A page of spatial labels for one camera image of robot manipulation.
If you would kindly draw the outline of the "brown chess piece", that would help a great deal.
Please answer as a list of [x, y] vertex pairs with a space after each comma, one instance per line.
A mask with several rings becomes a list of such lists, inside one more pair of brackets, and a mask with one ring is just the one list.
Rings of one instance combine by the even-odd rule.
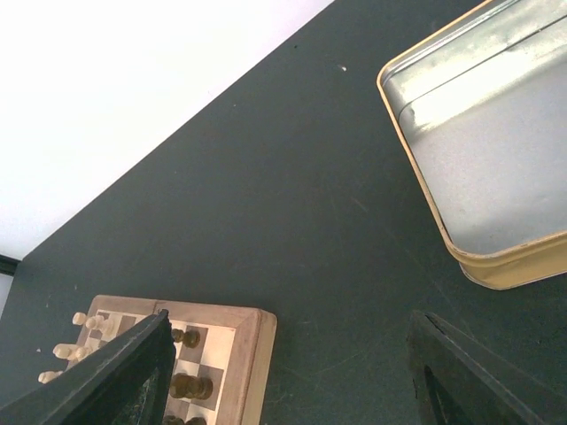
[[208, 399], [213, 393], [213, 382], [208, 377], [175, 374], [169, 387], [172, 398]]
[[162, 425], [185, 425], [185, 421], [174, 415], [166, 415], [163, 417]]
[[206, 419], [201, 416], [194, 416], [186, 421], [185, 425], [206, 425]]
[[175, 343], [182, 344], [188, 348], [196, 348], [200, 342], [200, 333], [195, 329], [182, 330], [174, 328], [171, 331]]

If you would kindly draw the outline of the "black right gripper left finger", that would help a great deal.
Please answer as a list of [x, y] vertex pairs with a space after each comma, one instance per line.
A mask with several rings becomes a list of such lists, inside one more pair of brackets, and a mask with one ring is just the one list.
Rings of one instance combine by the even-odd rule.
[[175, 363], [168, 310], [1, 408], [3, 424], [161, 424]]

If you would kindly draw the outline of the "wooden chess board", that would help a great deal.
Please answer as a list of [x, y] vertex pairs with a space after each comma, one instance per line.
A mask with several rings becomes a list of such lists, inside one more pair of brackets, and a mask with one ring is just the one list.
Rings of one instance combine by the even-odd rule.
[[[258, 424], [268, 379], [277, 318], [258, 308], [195, 304], [134, 297], [98, 295], [76, 342], [86, 354], [102, 348], [150, 314], [168, 310], [172, 329], [195, 329], [196, 348], [175, 343], [175, 374], [208, 377], [213, 393], [208, 399], [168, 398], [165, 415], [185, 422], [194, 416], [206, 424]], [[103, 335], [98, 323], [114, 320], [112, 334]]]

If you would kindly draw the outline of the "black corner frame post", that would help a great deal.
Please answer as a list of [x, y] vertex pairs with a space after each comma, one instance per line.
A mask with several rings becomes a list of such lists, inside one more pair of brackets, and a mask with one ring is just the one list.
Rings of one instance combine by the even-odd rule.
[[19, 260], [4, 255], [0, 255], [0, 274], [14, 276], [19, 264]]

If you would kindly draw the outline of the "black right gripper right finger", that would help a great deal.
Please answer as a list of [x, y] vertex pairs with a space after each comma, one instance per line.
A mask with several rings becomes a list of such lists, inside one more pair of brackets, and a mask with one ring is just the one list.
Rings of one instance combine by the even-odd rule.
[[412, 312], [408, 365], [422, 424], [564, 424], [566, 397], [433, 313]]

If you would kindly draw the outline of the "gold metal tin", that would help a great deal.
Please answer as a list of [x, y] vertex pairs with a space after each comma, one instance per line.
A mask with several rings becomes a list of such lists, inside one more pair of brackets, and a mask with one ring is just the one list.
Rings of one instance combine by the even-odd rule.
[[566, 4], [485, 1], [377, 76], [444, 244], [507, 290], [566, 270]]

